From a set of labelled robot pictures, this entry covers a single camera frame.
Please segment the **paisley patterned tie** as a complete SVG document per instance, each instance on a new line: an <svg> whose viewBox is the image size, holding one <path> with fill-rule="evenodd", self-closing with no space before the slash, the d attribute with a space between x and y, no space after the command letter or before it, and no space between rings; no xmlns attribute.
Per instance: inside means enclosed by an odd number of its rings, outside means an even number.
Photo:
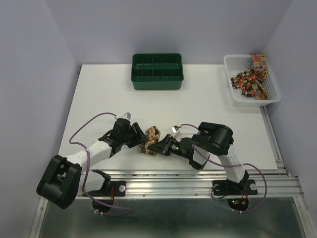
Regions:
<svg viewBox="0 0 317 238"><path fill-rule="evenodd" d="M150 146L159 142L160 131L156 126L151 126L146 130L145 136L147 136L148 140L141 144L139 152L146 155L155 156L157 153L151 150Z"/></svg>

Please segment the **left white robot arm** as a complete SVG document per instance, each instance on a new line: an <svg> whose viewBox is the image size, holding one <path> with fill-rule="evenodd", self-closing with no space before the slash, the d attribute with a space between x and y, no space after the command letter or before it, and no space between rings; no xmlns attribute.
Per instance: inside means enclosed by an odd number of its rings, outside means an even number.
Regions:
<svg viewBox="0 0 317 238"><path fill-rule="evenodd" d="M75 154L51 158L36 188L36 193L65 209L76 196L113 195L110 175L101 170L89 171L91 166L117 154L122 146L133 148L148 140L138 123L117 119L113 129L90 147Z"/></svg>

